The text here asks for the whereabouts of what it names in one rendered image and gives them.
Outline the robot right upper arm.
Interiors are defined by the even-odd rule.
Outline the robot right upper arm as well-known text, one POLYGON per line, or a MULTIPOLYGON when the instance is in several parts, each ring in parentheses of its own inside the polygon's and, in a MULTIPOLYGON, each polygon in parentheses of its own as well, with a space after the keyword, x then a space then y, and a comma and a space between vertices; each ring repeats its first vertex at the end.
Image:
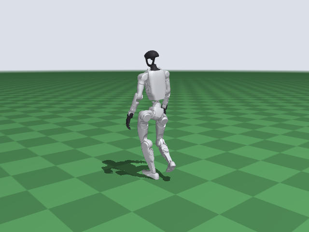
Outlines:
POLYGON ((166 95, 170 93, 170 81, 169 81, 169 71, 165 71, 166 76, 166 95))

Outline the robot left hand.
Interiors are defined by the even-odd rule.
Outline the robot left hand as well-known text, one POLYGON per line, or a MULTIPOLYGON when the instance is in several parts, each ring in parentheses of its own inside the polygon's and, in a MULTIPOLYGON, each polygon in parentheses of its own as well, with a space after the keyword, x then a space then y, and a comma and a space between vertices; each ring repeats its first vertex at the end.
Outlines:
POLYGON ((130 115, 127 114, 127 119, 126 119, 126 126, 130 130, 131 128, 129 127, 130 119, 133 117, 133 113, 130 113, 130 115))

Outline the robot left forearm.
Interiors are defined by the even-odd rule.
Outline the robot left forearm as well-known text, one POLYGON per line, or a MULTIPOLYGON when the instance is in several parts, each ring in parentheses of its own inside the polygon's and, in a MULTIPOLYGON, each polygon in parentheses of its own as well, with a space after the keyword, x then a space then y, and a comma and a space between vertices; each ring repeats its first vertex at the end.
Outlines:
POLYGON ((139 105, 139 101, 137 100, 137 93, 135 93, 134 95, 134 98, 133 98, 133 101, 132 101, 132 105, 130 107, 130 110, 128 111, 128 115, 130 115, 130 113, 133 113, 133 116, 134 116, 134 113, 137 109, 137 106, 139 105))

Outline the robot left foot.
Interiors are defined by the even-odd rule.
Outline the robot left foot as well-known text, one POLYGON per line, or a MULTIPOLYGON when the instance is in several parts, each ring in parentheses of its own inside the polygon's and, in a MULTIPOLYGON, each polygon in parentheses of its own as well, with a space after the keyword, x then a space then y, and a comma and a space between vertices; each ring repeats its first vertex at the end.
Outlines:
POLYGON ((152 174, 150 170, 142 170, 142 173, 145 174, 146 176, 149 176, 149 177, 155 179, 155 180, 159 179, 159 174, 156 173, 155 171, 154 171, 154 174, 152 174))

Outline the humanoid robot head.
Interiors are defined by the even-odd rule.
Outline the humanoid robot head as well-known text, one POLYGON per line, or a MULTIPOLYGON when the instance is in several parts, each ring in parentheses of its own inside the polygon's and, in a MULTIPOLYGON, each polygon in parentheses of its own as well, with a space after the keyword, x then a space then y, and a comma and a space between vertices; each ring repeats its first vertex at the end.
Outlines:
POLYGON ((156 64, 154 64, 155 58, 158 57, 158 56, 159 56, 159 54, 158 54, 156 51, 154 51, 154 50, 148 51, 148 52, 144 55, 144 57, 145 57, 145 59, 146 59, 146 63, 147 63, 147 65, 151 68, 151 69, 150 69, 151 71, 158 71, 158 70, 160 70, 159 68, 157 68, 156 64), (148 59, 149 59, 149 58, 150 58, 151 60, 153 60, 153 62, 152 62, 151 65, 148 64, 148 59))

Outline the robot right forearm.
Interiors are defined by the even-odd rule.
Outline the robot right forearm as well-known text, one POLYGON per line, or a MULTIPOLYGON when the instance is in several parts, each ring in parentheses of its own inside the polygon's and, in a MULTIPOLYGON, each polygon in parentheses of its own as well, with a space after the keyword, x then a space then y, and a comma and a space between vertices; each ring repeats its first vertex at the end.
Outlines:
POLYGON ((162 108, 166 108, 168 102, 169 102, 170 93, 165 95, 165 98, 162 101, 162 108))

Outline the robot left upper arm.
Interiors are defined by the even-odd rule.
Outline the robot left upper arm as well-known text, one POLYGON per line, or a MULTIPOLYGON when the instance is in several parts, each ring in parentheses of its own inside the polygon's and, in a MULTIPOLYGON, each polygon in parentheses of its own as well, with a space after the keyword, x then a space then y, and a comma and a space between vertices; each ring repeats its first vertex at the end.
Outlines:
POLYGON ((145 81, 148 79, 148 72, 141 73, 138 75, 138 84, 137 84, 137 100, 143 99, 143 89, 145 85, 145 81))

